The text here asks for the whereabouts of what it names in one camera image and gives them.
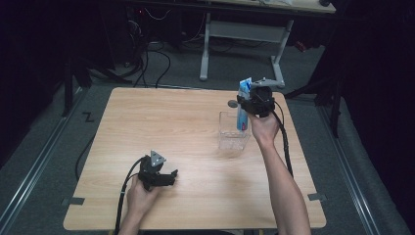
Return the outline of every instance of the person's right hand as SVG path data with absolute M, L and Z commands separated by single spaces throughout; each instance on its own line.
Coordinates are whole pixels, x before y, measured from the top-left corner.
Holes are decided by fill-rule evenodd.
M 256 142 L 260 146 L 273 145 L 275 136 L 280 129 L 275 116 L 269 113 L 268 117 L 257 117 L 248 113 L 248 117 L 251 120 L 252 131 Z

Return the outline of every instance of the clear cup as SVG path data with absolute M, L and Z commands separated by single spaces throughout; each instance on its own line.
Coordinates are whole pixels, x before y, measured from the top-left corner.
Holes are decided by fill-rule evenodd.
M 244 150 L 251 136 L 248 123 L 247 130 L 237 128 L 237 113 L 219 113 L 219 149 Z

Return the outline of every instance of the blue and white package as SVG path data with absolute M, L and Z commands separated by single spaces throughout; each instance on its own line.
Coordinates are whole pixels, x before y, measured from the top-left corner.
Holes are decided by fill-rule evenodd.
M 240 81 L 238 95 L 249 100 L 251 83 L 252 83 L 251 78 L 247 78 L 245 80 Z M 247 112 L 241 108 L 241 104 L 238 104 L 238 116 L 237 116 L 236 127 L 242 131 L 248 129 L 248 115 L 247 115 Z

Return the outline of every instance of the gray carpet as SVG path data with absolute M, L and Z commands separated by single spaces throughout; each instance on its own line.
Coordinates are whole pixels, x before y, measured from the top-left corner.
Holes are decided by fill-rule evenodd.
M 151 49 L 161 48 L 154 44 Z M 233 46 L 226 52 L 227 45 L 213 46 L 210 54 L 208 81 L 199 81 L 201 48 L 182 47 L 180 50 L 164 45 L 160 52 L 167 54 L 171 67 L 161 79 L 160 85 L 186 86 L 204 89 L 237 90 L 238 82 L 246 77 L 253 80 L 273 78 L 273 71 L 267 57 L 258 54 L 246 55 L 246 48 Z M 305 85 L 310 78 L 324 48 L 310 49 L 304 53 L 288 47 L 281 60 L 281 68 L 288 93 Z M 167 59 L 158 53 L 149 52 L 149 66 L 145 75 L 147 84 L 154 84 L 167 67 Z M 127 69 L 119 67 L 116 72 Z M 125 86 L 94 78 L 92 87 L 85 91 L 83 99 L 69 119 L 62 137 L 52 152 L 49 163 L 35 184 L 9 234 L 108 234 L 108 231 L 66 231 L 63 221 L 68 207 L 62 205 L 65 198 L 72 196 L 76 187 L 75 164 L 78 156 L 98 128 L 101 116 L 114 87 Z M 331 134 L 326 131 L 325 121 L 311 101 L 312 95 L 289 100 L 301 145 L 314 179 L 317 192 L 327 200 L 322 202 L 327 225 L 314 229 L 313 234 L 366 234 L 355 208 L 344 176 L 341 173 L 336 149 Z M 61 119 L 64 91 L 60 89 L 52 105 L 33 123 L 20 147 L 0 171 L 0 209 L 6 209 L 15 192 L 23 182 L 38 154 L 47 142 L 54 127 Z M 92 122 L 86 121 L 91 113 Z M 364 193 L 371 212 L 377 219 L 379 234 L 410 234 L 400 215 L 396 212 L 388 192 L 371 165 L 361 146 L 358 135 L 348 116 L 347 107 L 342 103 L 339 121 L 340 142 L 347 160 Z M 81 171 L 87 152 L 82 156 Z M 275 231 L 267 230 L 266 234 Z

